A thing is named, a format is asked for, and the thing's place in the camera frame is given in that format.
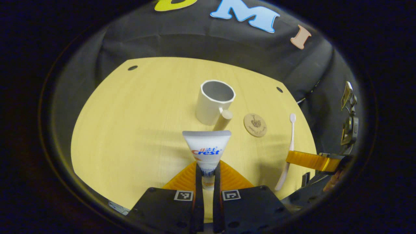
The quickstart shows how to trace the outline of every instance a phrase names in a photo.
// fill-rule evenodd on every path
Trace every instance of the mug handle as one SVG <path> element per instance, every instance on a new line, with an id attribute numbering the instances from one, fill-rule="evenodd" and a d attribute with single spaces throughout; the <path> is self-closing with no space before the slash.
<path id="1" fill-rule="evenodd" d="M 223 110 L 222 107 L 220 107 L 218 110 L 220 112 L 220 117 L 218 118 L 217 123 L 215 123 L 213 131 L 224 130 L 230 120 L 233 118 L 233 113 L 231 111 Z"/>

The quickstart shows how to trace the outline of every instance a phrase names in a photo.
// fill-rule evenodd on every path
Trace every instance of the letter m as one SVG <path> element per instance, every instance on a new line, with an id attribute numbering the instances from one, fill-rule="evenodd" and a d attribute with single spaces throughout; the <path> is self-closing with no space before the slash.
<path id="1" fill-rule="evenodd" d="M 251 26 L 260 28 L 266 32 L 275 32 L 273 22 L 276 17 L 280 16 L 279 14 L 265 7 L 248 8 L 242 0 L 222 0 L 217 11 L 211 12 L 210 15 L 215 18 L 229 20 L 233 17 L 230 14 L 231 9 L 238 21 L 244 21 L 255 15 L 253 20 L 248 21 Z"/>

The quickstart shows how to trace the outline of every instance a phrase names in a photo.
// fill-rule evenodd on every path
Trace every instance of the white toothpaste tube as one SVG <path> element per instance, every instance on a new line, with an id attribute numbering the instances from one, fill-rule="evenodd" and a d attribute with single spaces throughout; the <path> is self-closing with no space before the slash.
<path id="1" fill-rule="evenodd" d="M 206 190 L 214 190 L 214 171 L 231 137 L 231 132 L 183 131 L 182 135 L 202 170 L 202 187 Z"/>

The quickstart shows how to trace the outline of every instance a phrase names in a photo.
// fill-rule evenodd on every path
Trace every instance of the white toothbrush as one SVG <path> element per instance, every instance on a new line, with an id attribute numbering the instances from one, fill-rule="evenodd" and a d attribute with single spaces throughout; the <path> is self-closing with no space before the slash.
<path id="1" fill-rule="evenodd" d="M 290 140 L 289 150 L 293 151 L 294 148 L 295 148 L 295 144 L 294 144 L 294 140 L 293 140 L 294 134 L 295 134 L 295 121 L 296 121 L 296 115 L 295 114 L 293 114 L 293 113 L 290 114 L 290 121 L 292 122 L 292 139 Z M 289 165 L 290 165 L 290 163 L 286 162 L 285 167 L 282 171 L 282 174 L 280 175 L 279 181 L 277 182 L 277 185 L 275 187 L 276 191 L 279 191 L 282 188 L 283 183 L 286 180 L 287 172 L 289 171 Z"/>

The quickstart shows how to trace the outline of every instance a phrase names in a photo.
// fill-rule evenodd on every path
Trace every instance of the round coaster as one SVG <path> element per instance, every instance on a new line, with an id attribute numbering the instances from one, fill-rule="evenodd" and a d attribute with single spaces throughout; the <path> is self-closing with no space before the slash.
<path id="1" fill-rule="evenodd" d="M 251 135 L 262 137 L 267 132 L 266 122 L 257 114 L 247 114 L 244 117 L 244 127 Z"/>

